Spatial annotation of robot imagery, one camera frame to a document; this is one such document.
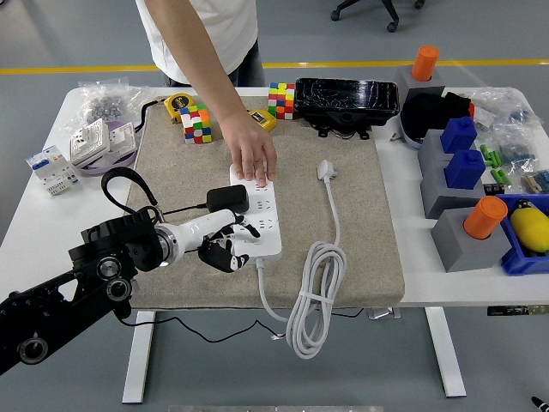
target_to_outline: black power adapter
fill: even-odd
[[[206,207],[211,212],[229,209],[234,213],[244,213],[250,208],[248,192],[244,185],[212,189],[206,195]]]

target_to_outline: gray floor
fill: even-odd
[[[395,0],[401,23],[387,33],[381,2],[366,1],[332,22],[333,0],[258,0],[263,61],[413,60],[433,44],[442,60],[547,58],[545,2]],[[0,6],[0,69],[151,64],[131,0],[6,0]],[[444,66],[448,86],[518,88],[547,121],[546,66]],[[266,70],[269,82],[301,76],[392,80],[394,68]],[[0,76],[0,239],[30,177],[25,158],[43,147],[64,96],[78,82],[127,76],[161,86],[160,73]],[[158,326],[143,405],[122,405],[132,330],[107,316],[36,367],[0,377],[0,410],[167,411],[170,405],[382,405],[387,411],[535,410],[549,398],[549,318],[488,318],[485,308],[446,311],[468,396],[447,399],[425,314],[404,309],[399,321],[333,318],[319,356],[300,360],[283,341],[255,328],[208,344],[180,325]],[[263,311],[181,312],[210,338],[243,329]]]

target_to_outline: human hand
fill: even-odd
[[[259,187],[267,184],[266,178],[275,180],[276,150],[272,136],[263,127],[246,111],[232,113],[220,127],[239,179],[252,180],[255,176]]]

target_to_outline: rubik's cube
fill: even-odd
[[[293,119],[295,84],[271,83],[268,90],[268,112],[276,118]]]
[[[179,109],[186,144],[212,142],[212,120],[206,105]]]

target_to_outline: gray block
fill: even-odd
[[[425,175],[433,164],[447,167],[452,160],[452,154],[446,154],[440,136],[443,130],[428,130],[418,151],[419,168],[421,175]]]
[[[442,96],[444,83],[437,69],[432,72],[431,80],[428,82],[419,82],[412,77],[413,65],[398,66],[396,68],[395,83],[398,86],[399,101],[401,110],[404,103],[414,98],[418,94],[435,94]]]
[[[473,209],[445,210],[431,230],[447,272],[491,268],[511,248],[501,225],[484,240],[474,239],[465,232],[463,222]]]
[[[419,184],[427,219],[438,219],[446,209],[473,207],[485,195],[480,179],[473,189],[449,188],[444,168],[440,164],[433,164]]]

